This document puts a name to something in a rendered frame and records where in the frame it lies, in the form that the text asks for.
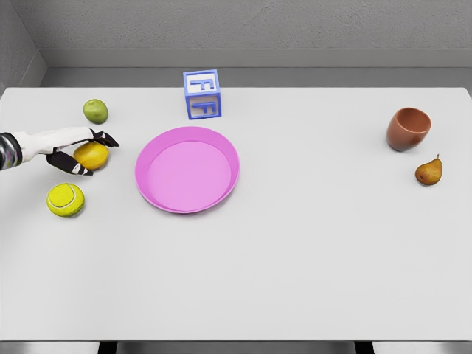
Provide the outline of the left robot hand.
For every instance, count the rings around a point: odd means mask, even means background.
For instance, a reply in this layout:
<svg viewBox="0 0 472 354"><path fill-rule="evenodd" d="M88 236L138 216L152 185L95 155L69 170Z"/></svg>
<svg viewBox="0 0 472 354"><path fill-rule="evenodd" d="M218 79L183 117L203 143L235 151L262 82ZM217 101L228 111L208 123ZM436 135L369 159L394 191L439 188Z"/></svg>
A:
<svg viewBox="0 0 472 354"><path fill-rule="evenodd" d="M79 163L73 156L61 149L79 142L98 142L109 148L119 147L119 143L104 131L94 131L87 127L64 128L38 134L39 154L46 156L47 162L63 172L92 176L94 173Z"/></svg>

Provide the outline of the yellow lemon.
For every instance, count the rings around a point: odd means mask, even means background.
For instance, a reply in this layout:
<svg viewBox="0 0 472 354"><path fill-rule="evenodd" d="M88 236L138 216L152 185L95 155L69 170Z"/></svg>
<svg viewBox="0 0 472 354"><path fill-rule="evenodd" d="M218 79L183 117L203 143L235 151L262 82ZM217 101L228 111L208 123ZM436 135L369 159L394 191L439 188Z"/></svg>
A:
<svg viewBox="0 0 472 354"><path fill-rule="evenodd" d="M108 148L98 142L88 142L78 147L73 157L88 170L99 170L108 161Z"/></svg>

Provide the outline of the pink plate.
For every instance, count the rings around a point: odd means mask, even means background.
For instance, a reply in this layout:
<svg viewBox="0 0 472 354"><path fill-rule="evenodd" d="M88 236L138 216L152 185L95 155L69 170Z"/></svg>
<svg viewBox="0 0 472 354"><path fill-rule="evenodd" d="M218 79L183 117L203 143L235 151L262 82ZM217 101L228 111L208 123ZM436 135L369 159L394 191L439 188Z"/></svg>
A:
<svg viewBox="0 0 472 354"><path fill-rule="evenodd" d="M239 174L234 145L216 131L195 126L159 134L142 149L134 169L146 201L180 214L220 203L235 188Z"/></svg>

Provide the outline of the green apple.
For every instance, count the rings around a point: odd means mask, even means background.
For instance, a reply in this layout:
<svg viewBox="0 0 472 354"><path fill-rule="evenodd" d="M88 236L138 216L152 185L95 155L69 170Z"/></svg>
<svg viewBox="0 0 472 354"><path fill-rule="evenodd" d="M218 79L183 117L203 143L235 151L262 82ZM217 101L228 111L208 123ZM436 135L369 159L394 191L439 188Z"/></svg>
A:
<svg viewBox="0 0 472 354"><path fill-rule="evenodd" d="M108 108L99 99L91 99L85 102L83 113L86 119L94 124L103 124L108 119Z"/></svg>

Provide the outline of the yellow tennis ball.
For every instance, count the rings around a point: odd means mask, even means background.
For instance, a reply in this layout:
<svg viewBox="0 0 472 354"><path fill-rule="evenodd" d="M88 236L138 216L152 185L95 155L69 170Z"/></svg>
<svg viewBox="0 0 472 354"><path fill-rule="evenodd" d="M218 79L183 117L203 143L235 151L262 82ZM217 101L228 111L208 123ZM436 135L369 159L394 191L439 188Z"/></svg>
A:
<svg viewBox="0 0 472 354"><path fill-rule="evenodd" d="M58 184L48 192L46 205L49 211L57 216L72 217L84 207L85 196L75 184Z"/></svg>

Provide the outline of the blue letter block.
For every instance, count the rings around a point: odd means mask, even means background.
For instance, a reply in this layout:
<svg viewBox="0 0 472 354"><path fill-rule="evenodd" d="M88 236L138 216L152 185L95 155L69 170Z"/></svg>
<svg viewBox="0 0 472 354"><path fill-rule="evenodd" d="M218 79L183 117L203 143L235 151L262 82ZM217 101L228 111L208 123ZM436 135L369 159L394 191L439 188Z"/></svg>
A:
<svg viewBox="0 0 472 354"><path fill-rule="evenodd" d="M221 88L216 69L184 72L183 83L189 119L222 115Z"/></svg>

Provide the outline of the brown cup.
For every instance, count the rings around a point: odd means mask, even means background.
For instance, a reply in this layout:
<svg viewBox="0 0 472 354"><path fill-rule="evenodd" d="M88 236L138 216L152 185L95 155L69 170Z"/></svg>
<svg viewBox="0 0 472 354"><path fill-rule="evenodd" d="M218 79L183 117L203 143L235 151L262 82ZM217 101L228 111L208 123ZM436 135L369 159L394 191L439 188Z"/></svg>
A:
<svg viewBox="0 0 472 354"><path fill-rule="evenodd" d="M417 147L431 129L429 115L417 108L399 109L389 122L386 131L388 145L396 151Z"/></svg>

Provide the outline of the brown pear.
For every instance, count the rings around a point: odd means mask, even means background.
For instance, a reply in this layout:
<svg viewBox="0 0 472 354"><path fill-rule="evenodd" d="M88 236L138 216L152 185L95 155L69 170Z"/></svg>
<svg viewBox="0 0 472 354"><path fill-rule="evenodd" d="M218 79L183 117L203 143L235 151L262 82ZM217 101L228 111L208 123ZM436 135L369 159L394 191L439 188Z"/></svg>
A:
<svg viewBox="0 0 472 354"><path fill-rule="evenodd" d="M420 165L414 175L422 185L431 186L438 183L443 175L443 163L440 160L440 155L437 154L435 159Z"/></svg>

